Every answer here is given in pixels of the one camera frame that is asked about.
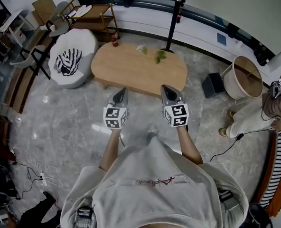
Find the wooden side table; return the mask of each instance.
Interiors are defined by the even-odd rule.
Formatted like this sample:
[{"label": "wooden side table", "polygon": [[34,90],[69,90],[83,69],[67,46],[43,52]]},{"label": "wooden side table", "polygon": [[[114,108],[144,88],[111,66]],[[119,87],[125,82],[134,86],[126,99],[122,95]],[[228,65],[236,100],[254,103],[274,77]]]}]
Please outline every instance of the wooden side table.
[{"label": "wooden side table", "polygon": [[[79,8],[80,6],[75,6],[70,13],[72,11],[77,11]],[[112,16],[105,15],[109,8],[111,9]],[[105,42],[111,41],[111,35],[114,35],[115,33],[117,33],[117,38],[120,38],[112,4],[94,4],[92,5],[91,10],[82,17],[70,17],[68,19],[73,21],[73,24],[71,25],[72,28],[89,29],[92,32],[98,32]],[[113,20],[116,27],[114,32],[110,31],[110,28],[108,28]]]}]

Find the beige pants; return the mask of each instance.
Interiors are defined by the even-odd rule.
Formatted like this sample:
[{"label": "beige pants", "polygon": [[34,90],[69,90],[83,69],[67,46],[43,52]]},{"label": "beige pants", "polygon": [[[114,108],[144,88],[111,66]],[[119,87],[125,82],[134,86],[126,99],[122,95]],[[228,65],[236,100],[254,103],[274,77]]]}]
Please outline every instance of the beige pants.
[{"label": "beige pants", "polygon": [[262,112],[262,98],[253,99],[248,105],[234,114],[234,123],[226,130],[229,138],[235,138],[240,133],[264,130],[271,128],[274,118],[270,119]]}]

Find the black stand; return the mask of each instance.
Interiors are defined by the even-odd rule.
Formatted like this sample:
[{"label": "black stand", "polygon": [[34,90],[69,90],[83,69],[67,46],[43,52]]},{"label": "black stand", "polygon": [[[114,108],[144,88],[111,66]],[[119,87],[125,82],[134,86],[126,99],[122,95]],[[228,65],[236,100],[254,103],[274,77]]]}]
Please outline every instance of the black stand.
[{"label": "black stand", "polygon": [[170,31],[169,31],[169,35],[168,35],[168,39],[167,39],[167,45],[166,45],[166,48],[161,49],[163,51],[168,51],[168,52],[174,53],[173,51],[170,50],[170,46],[171,46],[171,42],[172,42],[172,37],[173,37],[175,25],[176,25],[176,22],[177,22],[179,7],[183,6],[185,1],[186,0],[175,0]]}]

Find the red bottle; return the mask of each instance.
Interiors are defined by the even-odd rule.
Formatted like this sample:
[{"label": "red bottle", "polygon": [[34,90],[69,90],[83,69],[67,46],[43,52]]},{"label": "red bottle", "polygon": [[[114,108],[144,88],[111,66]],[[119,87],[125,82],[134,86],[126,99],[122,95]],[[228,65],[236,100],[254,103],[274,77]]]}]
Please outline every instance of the red bottle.
[{"label": "red bottle", "polygon": [[114,47],[118,46],[118,40],[117,40],[117,38],[114,35],[111,35],[111,41],[112,41],[112,45]]},{"label": "red bottle", "polygon": [[177,17],[177,24],[180,23],[180,19],[182,18],[182,12],[183,12],[183,9],[179,9],[179,11],[178,11],[178,17]]}]

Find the black trash bin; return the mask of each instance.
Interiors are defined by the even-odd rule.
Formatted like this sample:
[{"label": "black trash bin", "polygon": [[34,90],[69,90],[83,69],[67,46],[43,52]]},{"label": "black trash bin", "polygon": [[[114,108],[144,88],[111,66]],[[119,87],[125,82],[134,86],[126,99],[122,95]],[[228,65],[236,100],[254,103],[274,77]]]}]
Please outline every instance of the black trash bin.
[{"label": "black trash bin", "polygon": [[206,98],[211,98],[219,93],[225,92],[224,83],[219,73],[208,74],[202,83]]}]

